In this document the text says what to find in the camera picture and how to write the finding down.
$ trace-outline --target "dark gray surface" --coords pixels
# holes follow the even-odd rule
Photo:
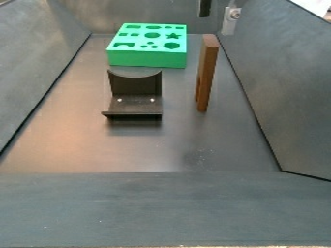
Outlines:
[[[89,36],[57,1],[0,8],[0,151]]]
[[[278,172],[7,174],[0,246],[330,246],[330,192]]]
[[[199,0],[61,0],[95,34],[116,33],[124,22],[184,23],[190,34],[216,33],[218,1],[198,17]]]
[[[286,0],[248,0],[230,61],[284,171],[331,179],[331,26]]]
[[[88,40],[3,154],[0,172],[278,171],[222,51],[208,111],[196,110],[200,35],[188,35],[186,69],[163,69],[162,123],[108,122],[109,40]]]

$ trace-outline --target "shape sorter block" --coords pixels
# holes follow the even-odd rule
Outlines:
[[[108,64],[184,68],[187,26],[124,23],[107,47]]]

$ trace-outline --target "circle-shaped hole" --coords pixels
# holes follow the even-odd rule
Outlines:
[[[160,34],[159,33],[147,33],[147,34],[144,34],[144,36],[148,38],[158,38],[158,37],[160,37]]]

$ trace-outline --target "wooden stick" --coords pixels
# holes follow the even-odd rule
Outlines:
[[[212,34],[203,35],[195,86],[195,101],[198,101],[198,110],[202,112],[206,112],[208,108],[219,47],[218,37]]]

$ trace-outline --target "gray metal wall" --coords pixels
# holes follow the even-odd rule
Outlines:
[[[0,6],[0,151],[88,36],[57,0]]]
[[[198,0],[61,0],[93,33],[116,33],[124,22],[184,23],[190,34],[216,33],[218,1],[198,17]]]
[[[331,179],[331,24],[287,0],[247,0],[219,37],[282,168]]]

